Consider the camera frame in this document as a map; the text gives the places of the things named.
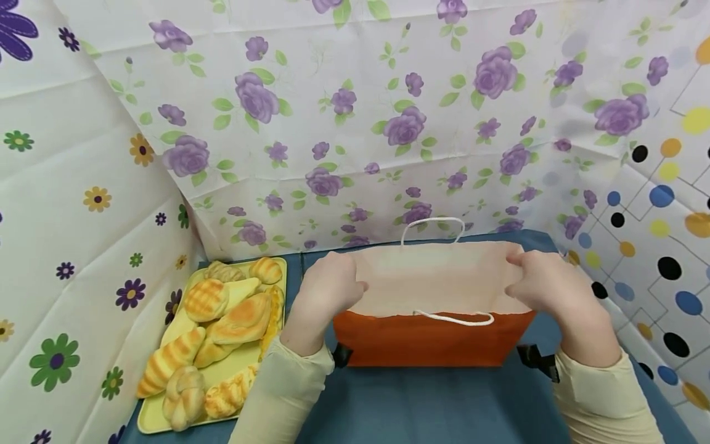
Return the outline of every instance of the sleeve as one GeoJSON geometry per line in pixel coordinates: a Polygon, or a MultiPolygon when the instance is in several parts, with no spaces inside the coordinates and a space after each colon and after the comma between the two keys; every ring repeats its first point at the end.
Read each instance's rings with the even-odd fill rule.
{"type": "Polygon", "coordinates": [[[553,394],[574,444],[663,444],[628,355],[612,367],[582,365],[559,351],[553,394]]]}
{"type": "Polygon", "coordinates": [[[316,354],[301,357],[275,338],[229,444],[293,444],[333,368],[325,343],[316,354]]]}

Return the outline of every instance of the toy bread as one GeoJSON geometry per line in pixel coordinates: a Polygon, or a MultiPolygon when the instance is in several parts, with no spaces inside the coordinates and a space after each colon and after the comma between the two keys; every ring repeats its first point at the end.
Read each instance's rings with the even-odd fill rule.
{"type": "Polygon", "coordinates": [[[209,338],[218,345],[259,340],[266,331],[270,310],[270,294],[259,293],[251,296],[210,325],[209,338]]]}
{"type": "Polygon", "coordinates": [[[240,269],[220,261],[213,261],[204,272],[205,279],[216,279],[222,282],[241,281],[244,277],[244,273],[240,269]]]}
{"type": "Polygon", "coordinates": [[[216,279],[205,279],[187,292],[183,305],[190,319],[205,323],[221,317],[228,302],[229,293],[224,284],[216,279]]]}
{"type": "Polygon", "coordinates": [[[204,409],[210,418],[227,418],[244,407],[249,390],[254,384],[259,364],[252,364],[225,379],[216,386],[210,387],[204,396],[204,409]]]}
{"type": "Polygon", "coordinates": [[[153,352],[138,383],[137,397],[148,398],[159,394],[165,390],[173,373],[181,367],[192,365],[205,333],[204,328],[196,327],[153,352]]]}
{"type": "Polygon", "coordinates": [[[263,257],[249,267],[249,276],[268,285],[281,280],[281,267],[270,257],[263,257]]]}
{"type": "Polygon", "coordinates": [[[261,343],[259,344],[259,347],[261,348],[259,362],[261,362],[266,354],[266,350],[268,350],[268,346],[271,345],[273,338],[275,338],[276,335],[278,335],[278,332],[281,331],[281,320],[283,319],[283,305],[285,303],[283,292],[279,287],[271,287],[269,288],[268,294],[271,295],[271,314],[269,315],[266,332],[261,338],[261,343]]]}
{"type": "Polygon", "coordinates": [[[170,377],[163,416],[176,432],[190,427],[204,411],[204,376],[195,367],[181,367],[170,377]]]}

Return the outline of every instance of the orange paper bag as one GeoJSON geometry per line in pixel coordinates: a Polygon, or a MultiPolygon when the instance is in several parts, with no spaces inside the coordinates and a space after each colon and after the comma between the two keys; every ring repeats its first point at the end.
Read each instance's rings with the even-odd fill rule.
{"type": "Polygon", "coordinates": [[[353,367],[498,367],[535,317],[506,286],[523,277],[506,261],[510,242],[459,242],[464,223],[432,217],[409,224],[399,245],[353,251],[358,281],[370,288],[335,317],[338,342],[353,367]],[[461,223],[451,244],[405,245],[407,229],[461,223]]]}

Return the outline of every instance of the play tent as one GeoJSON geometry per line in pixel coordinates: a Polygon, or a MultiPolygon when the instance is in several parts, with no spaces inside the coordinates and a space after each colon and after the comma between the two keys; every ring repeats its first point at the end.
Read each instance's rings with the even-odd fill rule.
{"type": "Polygon", "coordinates": [[[439,215],[549,233],[707,437],[708,3],[0,0],[0,440],[117,442],[201,258],[439,215]]]}

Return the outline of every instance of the table surface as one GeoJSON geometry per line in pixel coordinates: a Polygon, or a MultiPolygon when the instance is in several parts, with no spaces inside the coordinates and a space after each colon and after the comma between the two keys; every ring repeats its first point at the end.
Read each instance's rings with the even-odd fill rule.
{"type": "MultiPolygon", "coordinates": [[[[523,230],[462,238],[462,242],[510,241],[525,250],[556,251],[547,234],[523,230]]],[[[286,308],[302,273],[325,251],[284,256],[288,262],[286,308]]],[[[520,340],[552,354],[560,340],[555,321],[538,314],[520,340]]],[[[334,349],[332,328],[326,343],[334,349]]],[[[634,369],[666,444],[695,439],[655,384],[634,369]]],[[[336,369],[303,426],[297,444],[556,444],[569,435],[552,400],[550,380],[524,367],[517,353],[496,369],[336,369]]],[[[235,421],[198,426],[182,433],[142,435],[136,427],[139,402],[123,444],[225,444],[235,421]]]]}

